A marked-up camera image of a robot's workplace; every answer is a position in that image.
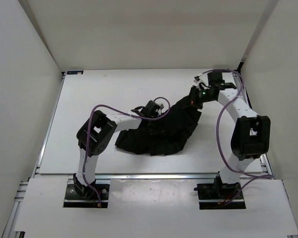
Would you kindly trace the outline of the black pleated skirt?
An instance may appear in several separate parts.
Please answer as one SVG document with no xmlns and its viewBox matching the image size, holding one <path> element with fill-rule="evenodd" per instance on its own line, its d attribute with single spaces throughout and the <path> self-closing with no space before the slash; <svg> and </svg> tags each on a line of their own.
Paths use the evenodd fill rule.
<svg viewBox="0 0 298 238">
<path fill-rule="evenodd" d="M 137 155 L 172 155 L 183 150 L 201 116 L 198 108 L 185 96 L 160 120 L 141 122 L 137 129 L 121 131 L 115 146 Z"/>
</svg>

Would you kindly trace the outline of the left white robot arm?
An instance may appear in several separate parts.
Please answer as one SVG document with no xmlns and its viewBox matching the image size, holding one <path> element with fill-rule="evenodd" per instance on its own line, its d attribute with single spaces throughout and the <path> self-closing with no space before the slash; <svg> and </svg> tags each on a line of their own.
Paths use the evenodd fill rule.
<svg viewBox="0 0 298 238">
<path fill-rule="evenodd" d="M 79 166 L 74 174 L 74 189 L 84 199 L 93 195 L 100 196 L 95 187 L 95 170 L 98 157 L 107 148 L 112 136 L 123 130 L 137 129 L 144 120 L 155 121 L 164 118 L 167 113 L 156 118 L 139 116 L 133 113 L 106 115 L 96 110 L 77 132 L 80 151 Z"/>
</svg>

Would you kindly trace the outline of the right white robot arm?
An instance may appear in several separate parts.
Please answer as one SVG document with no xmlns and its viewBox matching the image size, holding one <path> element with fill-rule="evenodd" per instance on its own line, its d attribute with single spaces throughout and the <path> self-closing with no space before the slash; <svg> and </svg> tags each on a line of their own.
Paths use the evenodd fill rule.
<svg viewBox="0 0 298 238">
<path fill-rule="evenodd" d="M 240 192 L 240 177 L 246 168 L 262 154 L 268 152 L 271 121 L 260 116 L 240 97 L 233 83 L 216 83 L 204 87 L 201 83 L 190 90 L 191 105 L 201 108 L 203 103 L 217 101 L 235 123 L 230 141 L 231 156 L 224 159 L 225 166 L 213 183 L 198 184 L 195 189 L 202 199 L 233 197 Z"/>
</svg>

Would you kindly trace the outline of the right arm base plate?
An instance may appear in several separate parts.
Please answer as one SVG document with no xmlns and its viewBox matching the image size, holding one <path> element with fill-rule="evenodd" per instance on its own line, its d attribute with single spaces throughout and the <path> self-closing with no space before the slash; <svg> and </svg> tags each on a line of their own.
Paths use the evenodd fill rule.
<svg viewBox="0 0 298 238">
<path fill-rule="evenodd" d="M 198 193 L 200 210 L 246 209 L 242 192 L 235 198 L 241 186 L 235 184 L 199 183 L 194 191 Z"/>
</svg>

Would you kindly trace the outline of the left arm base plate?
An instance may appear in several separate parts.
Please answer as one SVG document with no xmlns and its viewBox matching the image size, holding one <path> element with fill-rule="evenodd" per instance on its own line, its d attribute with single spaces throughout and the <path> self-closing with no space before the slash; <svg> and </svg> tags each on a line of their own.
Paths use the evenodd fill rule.
<svg viewBox="0 0 298 238">
<path fill-rule="evenodd" d="M 97 194 L 92 190 L 87 197 L 80 196 L 76 189 L 72 179 L 68 180 L 66 191 L 64 195 L 63 207 L 64 208 L 107 208 L 110 184 L 108 183 L 97 183 L 95 185 L 100 199 L 101 205 L 98 203 Z"/>
</svg>

